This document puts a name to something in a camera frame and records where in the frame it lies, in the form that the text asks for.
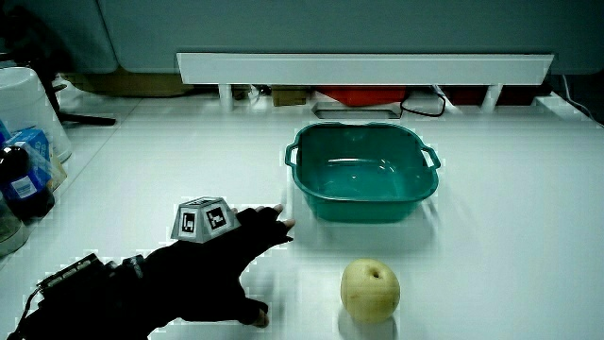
blue bottle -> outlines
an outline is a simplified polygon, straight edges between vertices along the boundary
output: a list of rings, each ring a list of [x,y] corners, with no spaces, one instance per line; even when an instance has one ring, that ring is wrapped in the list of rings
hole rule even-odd
[[[0,191],[12,213],[23,221],[44,217],[55,205],[53,193],[36,176],[27,151],[19,146],[0,150]]]

gloved hand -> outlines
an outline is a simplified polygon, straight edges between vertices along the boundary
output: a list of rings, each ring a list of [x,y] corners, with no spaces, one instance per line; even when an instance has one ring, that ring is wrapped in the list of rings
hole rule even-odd
[[[246,209],[236,214],[239,228],[205,244],[177,241],[152,252],[142,265],[139,311],[146,329],[151,332],[177,317],[266,327],[268,306],[247,298],[239,277],[264,251],[293,240],[287,232],[295,222],[277,221],[282,210],[281,205]],[[167,298],[168,293],[181,298]]]

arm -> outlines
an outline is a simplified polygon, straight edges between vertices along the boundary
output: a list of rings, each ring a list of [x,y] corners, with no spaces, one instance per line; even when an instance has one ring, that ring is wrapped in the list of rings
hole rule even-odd
[[[294,221],[277,221],[281,211],[277,206],[240,212],[238,229],[205,244],[178,241],[146,259],[139,255],[119,266],[95,263],[91,267],[95,274],[80,279],[88,283],[86,290],[76,289],[84,285],[68,284],[68,280],[54,290],[42,290],[44,300],[23,320],[14,338],[144,339],[178,317],[266,327],[268,306],[246,297],[239,277],[261,253],[293,240],[287,232]],[[199,280],[200,271],[215,275]],[[70,280],[76,281],[76,275]],[[212,293],[186,299],[166,297],[189,282],[200,292]]]

white tabletop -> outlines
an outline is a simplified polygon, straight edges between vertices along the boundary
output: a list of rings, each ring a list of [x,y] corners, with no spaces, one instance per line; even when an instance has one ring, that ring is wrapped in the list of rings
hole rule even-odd
[[[173,242],[178,203],[223,196],[239,209],[283,203],[283,218],[297,221],[292,243],[242,274],[247,294],[269,304],[271,325],[177,320],[151,339],[604,338],[596,123],[536,106],[387,120],[435,149],[440,184],[404,221],[360,227],[315,219],[284,164],[297,131],[320,120],[263,104],[221,113],[217,98],[143,99],[110,131],[72,130],[76,177],[0,270],[0,334],[14,330],[46,275],[90,252],[147,255]],[[340,301],[344,268],[360,257],[385,262],[401,283],[400,304],[380,325],[355,324]]]

shelf leg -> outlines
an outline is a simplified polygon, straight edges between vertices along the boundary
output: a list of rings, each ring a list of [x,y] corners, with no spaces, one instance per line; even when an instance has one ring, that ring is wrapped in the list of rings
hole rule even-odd
[[[482,101],[482,106],[480,107],[483,112],[491,113],[495,110],[495,105],[497,104],[497,99],[499,99],[502,88],[503,84],[489,86],[489,90],[487,90],[487,94],[484,96],[484,101]]]
[[[218,94],[220,95],[220,106],[223,112],[232,112],[233,92],[230,84],[218,84]]]

